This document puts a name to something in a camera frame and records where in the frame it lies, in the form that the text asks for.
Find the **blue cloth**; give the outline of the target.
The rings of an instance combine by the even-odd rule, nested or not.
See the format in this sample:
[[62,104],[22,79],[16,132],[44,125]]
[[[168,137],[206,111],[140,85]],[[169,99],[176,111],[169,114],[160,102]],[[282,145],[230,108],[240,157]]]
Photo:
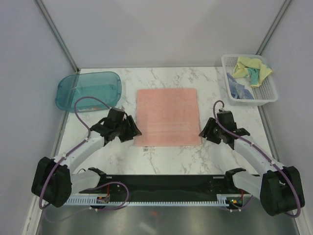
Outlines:
[[244,85],[239,84],[230,73],[227,73],[231,96],[234,99],[254,99],[251,92]]

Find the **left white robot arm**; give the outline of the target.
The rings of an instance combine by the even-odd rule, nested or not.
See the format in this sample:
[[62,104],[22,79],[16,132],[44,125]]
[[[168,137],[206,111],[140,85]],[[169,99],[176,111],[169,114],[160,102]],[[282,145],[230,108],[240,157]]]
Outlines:
[[74,171],[94,152],[115,138],[125,142],[141,135],[132,116],[123,110],[111,108],[107,117],[94,124],[87,136],[67,153],[39,160],[31,192],[38,196],[40,201],[46,201],[57,208],[73,194],[84,190],[104,192],[107,181],[101,177],[98,169],[91,168],[79,174]]

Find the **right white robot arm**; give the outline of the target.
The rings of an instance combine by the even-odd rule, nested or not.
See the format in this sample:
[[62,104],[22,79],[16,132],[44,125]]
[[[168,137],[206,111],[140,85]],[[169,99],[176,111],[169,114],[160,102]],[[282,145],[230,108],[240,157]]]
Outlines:
[[248,192],[260,200],[271,216],[293,210],[300,214],[305,199],[298,169],[270,158],[246,129],[237,127],[231,111],[220,110],[209,118],[199,136],[215,144],[224,142],[258,173],[254,176],[243,168],[227,171],[223,182],[227,192],[235,193],[239,189]]

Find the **pink towel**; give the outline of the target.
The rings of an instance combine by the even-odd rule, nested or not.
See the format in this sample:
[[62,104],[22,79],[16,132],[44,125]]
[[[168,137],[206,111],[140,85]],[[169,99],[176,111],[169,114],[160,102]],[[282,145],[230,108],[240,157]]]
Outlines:
[[138,90],[136,124],[142,133],[135,139],[136,146],[200,145],[197,90],[192,88]]

